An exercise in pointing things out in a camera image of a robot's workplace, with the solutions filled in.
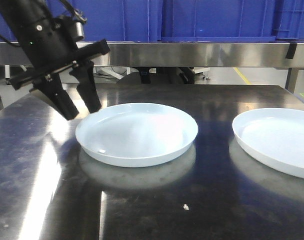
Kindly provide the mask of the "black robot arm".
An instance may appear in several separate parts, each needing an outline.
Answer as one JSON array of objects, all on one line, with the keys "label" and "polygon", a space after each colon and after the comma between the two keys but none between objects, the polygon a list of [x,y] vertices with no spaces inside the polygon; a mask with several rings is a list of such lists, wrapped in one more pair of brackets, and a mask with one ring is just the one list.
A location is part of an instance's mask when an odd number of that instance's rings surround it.
[{"label": "black robot arm", "polygon": [[0,0],[0,14],[18,40],[34,70],[9,80],[15,90],[32,83],[34,90],[45,96],[49,105],[67,120],[74,119],[79,111],[63,89],[59,73],[70,69],[69,74],[79,84],[76,89],[90,113],[101,109],[94,82],[93,58],[110,52],[105,39],[79,48],[77,41],[82,35],[78,24],[87,19],[68,1],[61,2],[70,12],[69,16],[54,17],[41,0]]}]

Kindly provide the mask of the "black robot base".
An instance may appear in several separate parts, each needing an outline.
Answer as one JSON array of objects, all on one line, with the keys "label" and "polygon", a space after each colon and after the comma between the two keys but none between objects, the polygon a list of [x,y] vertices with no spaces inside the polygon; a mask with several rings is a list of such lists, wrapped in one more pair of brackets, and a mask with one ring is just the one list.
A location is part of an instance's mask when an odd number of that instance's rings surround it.
[{"label": "black robot base", "polygon": [[195,72],[190,67],[156,67],[156,72],[150,70],[153,67],[135,67],[136,72],[132,72],[117,84],[194,84]]}]

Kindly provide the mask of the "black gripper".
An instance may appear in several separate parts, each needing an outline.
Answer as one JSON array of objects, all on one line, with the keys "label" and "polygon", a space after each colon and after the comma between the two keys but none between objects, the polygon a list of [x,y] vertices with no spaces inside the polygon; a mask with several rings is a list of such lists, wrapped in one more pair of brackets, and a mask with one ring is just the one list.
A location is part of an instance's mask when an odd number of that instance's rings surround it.
[{"label": "black gripper", "polygon": [[105,55],[110,48],[105,39],[79,48],[69,33],[71,17],[45,18],[24,24],[15,22],[12,31],[20,47],[34,67],[31,73],[23,73],[9,80],[15,90],[32,81],[29,92],[54,108],[66,120],[74,119],[79,111],[68,93],[63,89],[59,75],[43,77],[77,61],[69,72],[79,82],[76,87],[90,113],[101,109],[95,82],[94,62],[90,59]]}]

